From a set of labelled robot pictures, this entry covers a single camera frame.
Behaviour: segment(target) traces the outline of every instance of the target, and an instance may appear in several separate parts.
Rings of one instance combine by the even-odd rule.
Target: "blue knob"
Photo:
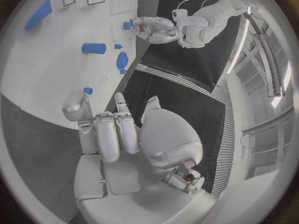
[[[122,49],[121,44],[115,44],[115,45],[114,45],[114,49],[119,49],[119,50]]]
[[[82,52],[85,54],[104,54],[106,52],[106,45],[104,43],[84,43],[82,46]]]
[[[130,30],[132,26],[133,26],[132,20],[124,22],[124,30]]]
[[[128,61],[129,61],[129,59],[128,59],[126,52],[121,52],[118,55],[116,65],[117,65],[117,68],[120,70],[121,74],[127,73],[127,71],[125,70],[125,67],[128,64]]]
[[[84,88],[84,90],[83,90],[86,94],[88,94],[88,95],[91,95],[92,93],[93,93],[93,90],[92,90],[92,88],[90,88],[90,87],[86,87],[86,88]]]

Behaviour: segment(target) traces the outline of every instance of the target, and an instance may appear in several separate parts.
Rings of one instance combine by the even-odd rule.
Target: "fluorescent light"
[[[286,75],[285,75],[285,78],[284,78],[284,87],[285,87],[285,90],[287,89],[287,87],[289,85],[289,82],[291,80],[291,76],[292,76],[292,68],[291,68],[291,65],[290,65],[290,62],[289,62],[288,68],[287,68],[287,72],[286,72]],[[274,108],[276,108],[282,98],[283,98],[282,96],[275,97],[274,100],[271,103],[272,106]]]
[[[248,14],[251,14],[251,7],[250,7],[250,6],[247,8],[247,13],[248,13]],[[242,37],[242,40],[241,40],[239,49],[238,49],[238,51],[237,51],[237,54],[236,54],[236,56],[235,56],[235,58],[234,58],[234,60],[233,60],[233,62],[232,62],[232,64],[231,64],[230,68],[229,68],[228,71],[227,71],[228,74],[230,74],[231,71],[233,70],[233,68],[234,68],[234,66],[235,66],[235,64],[236,64],[236,62],[237,62],[237,60],[238,60],[238,57],[239,57],[239,55],[240,55],[240,53],[241,53],[241,50],[242,50],[242,48],[243,48],[243,45],[244,45],[244,42],[245,42],[245,39],[246,39],[246,35],[247,35],[247,32],[248,32],[248,27],[249,27],[249,21],[246,20],[246,25],[245,25],[245,29],[244,29],[244,33],[243,33],[243,37]]]

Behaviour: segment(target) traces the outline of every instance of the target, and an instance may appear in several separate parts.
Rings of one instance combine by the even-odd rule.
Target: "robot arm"
[[[135,34],[151,44],[163,44],[177,40],[187,48],[200,48],[209,43],[227,25],[231,16],[246,12],[242,0],[219,0],[217,3],[201,8],[193,16],[185,9],[172,11],[176,26],[160,17],[139,17],[133,21]]]

